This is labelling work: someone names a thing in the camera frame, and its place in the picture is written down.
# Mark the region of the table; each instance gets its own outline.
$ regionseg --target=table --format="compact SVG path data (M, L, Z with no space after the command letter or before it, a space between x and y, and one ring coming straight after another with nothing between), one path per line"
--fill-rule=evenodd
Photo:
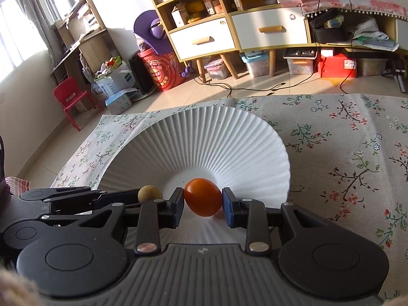
M408 295L408 99L274 95L104 115L52 187L97 188L111 160L145 128L170 114L208 105L243 109L274 127L291 163L289 201L383 248L390 271L379 296Z

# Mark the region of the clear plastic container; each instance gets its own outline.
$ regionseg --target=clear plastic container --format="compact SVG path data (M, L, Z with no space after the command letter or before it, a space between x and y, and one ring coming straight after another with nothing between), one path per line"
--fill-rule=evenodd
M312 74L314 71L314 59L294 59L285 57L288 60L290 74Z
M210 61L204 66L211 79L226 79L230 76L230 73L222 59Z
M241 56L252 78L269 74L269 54L260 54L252 57Z
M363 76L380 75L386 68L388 59L360 59L358 71Z

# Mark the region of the red bucket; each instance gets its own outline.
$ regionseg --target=red bucket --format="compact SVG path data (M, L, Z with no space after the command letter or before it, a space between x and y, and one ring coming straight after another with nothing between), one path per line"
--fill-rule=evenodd
M184 81L175 53L158 55L153 48L138 53L159 91L167 91Z

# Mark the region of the baseboard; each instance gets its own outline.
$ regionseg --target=baseboard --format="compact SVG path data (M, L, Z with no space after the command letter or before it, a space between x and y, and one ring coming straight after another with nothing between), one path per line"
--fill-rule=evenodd
M64 127L68 125L68 119L64 118L55 128L51 131L48 137L42 142L42 144L38 147L38 149L34 152L34 154L27 160L26 164L24 164L23 168L17 174L18 178L24 178L29 170L33 167L34 163L39 159L42 153L46 150L46 148L52 143L52 141L57 137L59 133L62 132Z

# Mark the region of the red box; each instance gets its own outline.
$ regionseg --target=red box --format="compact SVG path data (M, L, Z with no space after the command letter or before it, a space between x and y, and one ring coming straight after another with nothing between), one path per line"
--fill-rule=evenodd
M355 59L349 59L344 54L331 57L321 57L319 74L321 77L355 78L357 75Z

